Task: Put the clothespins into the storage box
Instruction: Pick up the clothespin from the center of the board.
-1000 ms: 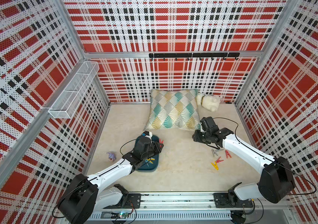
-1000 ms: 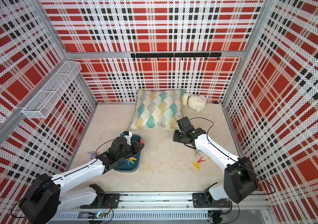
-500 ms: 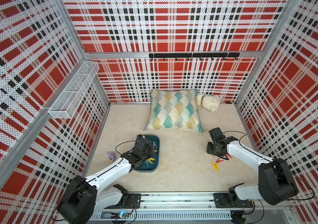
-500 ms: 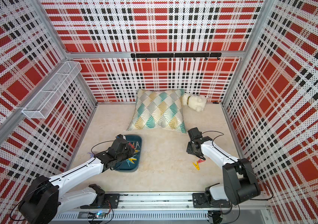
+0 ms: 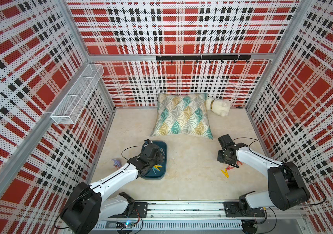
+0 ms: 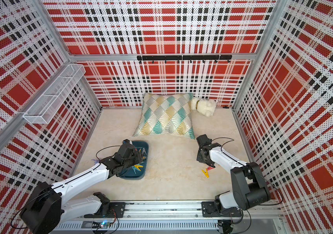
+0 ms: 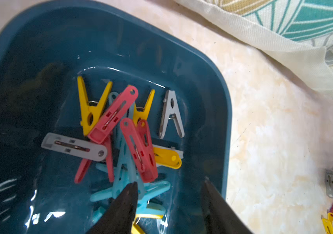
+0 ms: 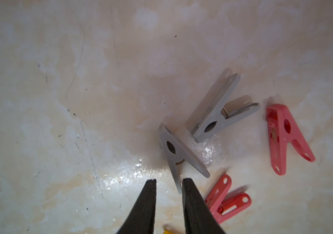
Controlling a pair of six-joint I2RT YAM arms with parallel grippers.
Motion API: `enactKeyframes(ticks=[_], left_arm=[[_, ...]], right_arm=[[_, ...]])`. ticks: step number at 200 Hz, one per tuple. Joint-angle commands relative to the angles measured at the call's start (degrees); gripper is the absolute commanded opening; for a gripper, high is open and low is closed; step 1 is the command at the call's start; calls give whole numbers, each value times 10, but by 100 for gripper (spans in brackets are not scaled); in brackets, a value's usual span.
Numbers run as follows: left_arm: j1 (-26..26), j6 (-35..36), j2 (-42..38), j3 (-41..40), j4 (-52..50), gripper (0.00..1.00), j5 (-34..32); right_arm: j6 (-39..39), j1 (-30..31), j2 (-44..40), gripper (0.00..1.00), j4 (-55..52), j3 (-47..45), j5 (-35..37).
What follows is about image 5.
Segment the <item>dark teal storage box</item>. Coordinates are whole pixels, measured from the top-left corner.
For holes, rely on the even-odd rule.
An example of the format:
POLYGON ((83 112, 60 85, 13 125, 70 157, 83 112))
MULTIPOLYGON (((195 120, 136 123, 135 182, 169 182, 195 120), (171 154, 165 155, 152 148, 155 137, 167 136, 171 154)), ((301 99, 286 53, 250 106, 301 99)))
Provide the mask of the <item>dark teal storage box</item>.
POLYGON ((147 150, 146 143, 154 144, 158 147, 158 150, 156 151, 156 154, 153 154, 151 156, 156 157, 156 159, 151 159, 151 162, 153 163, 152 167, 147 170, 147 173, 144 175, 141 175, 141 178, 147 179, 147 180, 160 180, 164 177, 166 174, 166 163, 167 163, 167 144, 163 141, 155 140, 146 140, 144 143, 144 147, 142 148, 141 152, 144 153, 147 150))

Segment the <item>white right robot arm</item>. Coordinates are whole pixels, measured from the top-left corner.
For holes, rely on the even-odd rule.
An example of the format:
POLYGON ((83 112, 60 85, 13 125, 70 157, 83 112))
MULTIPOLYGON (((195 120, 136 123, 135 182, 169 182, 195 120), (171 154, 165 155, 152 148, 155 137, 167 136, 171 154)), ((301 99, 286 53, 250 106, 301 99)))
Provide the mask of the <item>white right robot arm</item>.
POLYGON ((254 152, 244 143, 235 143, 229 135, 218 138, 221 150, 217 160, 233 168, 244 163, 260 172, 268 180, 268 189, 262 192, 250 192, 239 198, 239 210, 248 212, 262 207, 276 207, 285 211, 307 202, 310 192, 300 175, 297 166, 269 159, 254 152))

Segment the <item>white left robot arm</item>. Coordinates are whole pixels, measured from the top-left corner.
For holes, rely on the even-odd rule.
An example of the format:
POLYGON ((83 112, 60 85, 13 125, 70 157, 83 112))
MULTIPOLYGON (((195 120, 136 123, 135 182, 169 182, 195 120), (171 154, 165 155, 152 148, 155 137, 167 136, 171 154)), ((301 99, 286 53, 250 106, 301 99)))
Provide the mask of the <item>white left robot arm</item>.
POLYGON ((91 184, 81 182, 75 186, 60 219, 75 234, 88 234, 98 221, 107 218, 136 218, 134 223, 118 223, 118 232, 130 233, 131 228, 142 229, 147 216, 146 202, 136 202, 130 195, 117 192, 138 178, 159 180, 166 173, 167 144, 163 141, 144 141, 140 154, 130 158, 116 172, 91 184))

